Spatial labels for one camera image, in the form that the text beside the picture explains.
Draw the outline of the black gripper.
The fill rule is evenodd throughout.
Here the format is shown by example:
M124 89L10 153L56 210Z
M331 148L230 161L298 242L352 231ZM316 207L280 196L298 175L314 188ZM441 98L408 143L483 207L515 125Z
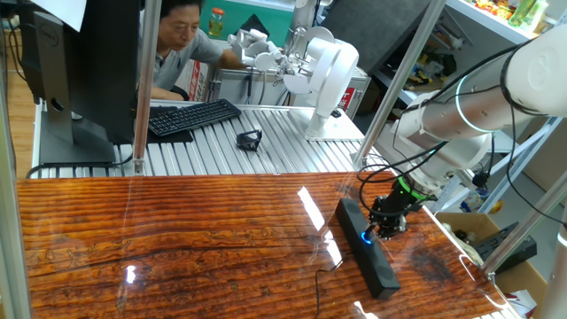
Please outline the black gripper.
M376 241L376 228L379 226L378 236L383 240L407 230L405 215L419 208L426 197L418 192L411 191L403 185L394 185L389 195L376 197L371 207L369 219L371 223L363 232L365 242Z

